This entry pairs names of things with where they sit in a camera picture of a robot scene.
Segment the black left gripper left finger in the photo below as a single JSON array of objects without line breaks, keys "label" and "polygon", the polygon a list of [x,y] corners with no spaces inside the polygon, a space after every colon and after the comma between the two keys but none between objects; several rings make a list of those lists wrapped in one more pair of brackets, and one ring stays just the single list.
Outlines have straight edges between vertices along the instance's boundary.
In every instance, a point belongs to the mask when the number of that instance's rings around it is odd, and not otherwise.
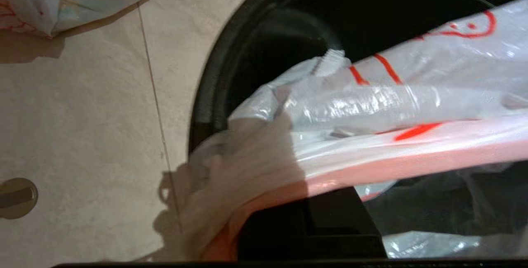
[{"label": "black left gripper left finger", "polygon": [[239,233],[239,260],[300,260],[305,256],[302,202],[254,212]]}]

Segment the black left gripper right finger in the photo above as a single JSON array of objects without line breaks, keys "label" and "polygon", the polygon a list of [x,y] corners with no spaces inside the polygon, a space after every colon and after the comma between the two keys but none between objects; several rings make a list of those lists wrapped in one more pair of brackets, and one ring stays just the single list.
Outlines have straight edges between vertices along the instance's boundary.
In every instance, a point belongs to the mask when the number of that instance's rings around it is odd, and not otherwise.
[{"label": "black left gripper right finger", "polygon": [[306,244],[316,259],[388,258],[382,236],[353,187],[307,200]]}]

